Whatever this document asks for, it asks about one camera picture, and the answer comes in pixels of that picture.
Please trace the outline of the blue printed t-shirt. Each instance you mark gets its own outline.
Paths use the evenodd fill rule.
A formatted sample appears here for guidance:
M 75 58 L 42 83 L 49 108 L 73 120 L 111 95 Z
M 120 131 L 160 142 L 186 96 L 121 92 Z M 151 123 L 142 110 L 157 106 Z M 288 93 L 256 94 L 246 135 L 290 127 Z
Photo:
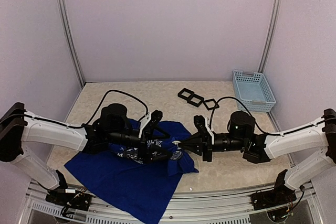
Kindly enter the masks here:
M 169 139 L 159 141 L 159 145 L 171 152 L 182 151 L 179 160 L 139 164 L 118 157 L 109 146 L 98 154 L 79 152 L 65 164 L 65 168 L 105 202 L 143 223 L 159 223 L 182 175 L 198 171 L 189 154 L 172 143 L 191 136 L 183 124 L 163 121 L 159 127 L 171 135 Z

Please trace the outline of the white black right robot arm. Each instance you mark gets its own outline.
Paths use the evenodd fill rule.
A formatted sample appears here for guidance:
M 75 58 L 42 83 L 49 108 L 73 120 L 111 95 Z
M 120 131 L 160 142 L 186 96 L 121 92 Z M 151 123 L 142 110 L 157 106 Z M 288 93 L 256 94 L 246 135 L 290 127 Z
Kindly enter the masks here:
M 322 117 L 287 132 L 255 134 L 255 118 L 244 112 L 231 114 L 227 133 L 214 133 L 209 120 L 194 116 L 197 132 L 177 143 L 183 150 L 195 153 L 206 162 L 214 152 L 241 151 L 250 163 L 266 163 L 280 156 L 318 148 L 296 167 L 278 174 L 274 188 L 269 192 L 273 205 L 281 204 L 289 194 L 321 172 L 335 166 L 335 111 L 326 109 Z

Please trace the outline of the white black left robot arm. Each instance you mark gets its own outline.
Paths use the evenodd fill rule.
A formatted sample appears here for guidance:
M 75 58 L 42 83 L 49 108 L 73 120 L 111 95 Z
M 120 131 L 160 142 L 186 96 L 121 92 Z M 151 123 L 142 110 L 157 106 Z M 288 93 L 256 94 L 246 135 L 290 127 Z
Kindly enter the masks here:
M 42 161 L 28 146 L 28 142 L 46 143 L 88 154 L 108 149 L 110 144 L 136 149 L 136 157 L 144 163 L 172 157 L 172 152 L 156 141 L 170 135 L 158 127 L 163 113 L 146 113 L 139 127 L 133 128 L 127 108 L 119 103 L 104 107 L 93 124 L 71 125 L 47 118 L 39 118 L 25 110 L 23 103 L 15 103 L 1 118 L 1 162 L 12 163 L 41 187 L 52 191 L 53 197 L 66 206 L 73 201 L 64 175 Z

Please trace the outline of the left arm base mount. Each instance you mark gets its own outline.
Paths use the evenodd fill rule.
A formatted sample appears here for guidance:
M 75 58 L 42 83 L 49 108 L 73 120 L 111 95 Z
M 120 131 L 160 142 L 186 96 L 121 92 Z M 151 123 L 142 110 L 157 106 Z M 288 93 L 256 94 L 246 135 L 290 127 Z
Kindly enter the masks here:
M 76 189 L 57 188 L 47 193 L 45 201 L 69 208 L 88 211 L 92 196 Z

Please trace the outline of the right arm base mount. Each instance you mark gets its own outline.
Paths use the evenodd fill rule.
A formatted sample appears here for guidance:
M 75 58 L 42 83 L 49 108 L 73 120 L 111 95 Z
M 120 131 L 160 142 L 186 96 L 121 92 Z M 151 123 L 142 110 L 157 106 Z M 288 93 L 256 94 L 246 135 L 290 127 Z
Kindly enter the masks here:
M 254 210 L 261 210 L 293 203 L 297 197 L 295 190 L 287 188 L 284 181 L 276 181 L 273 189 L 253 193 L 250 199 Z

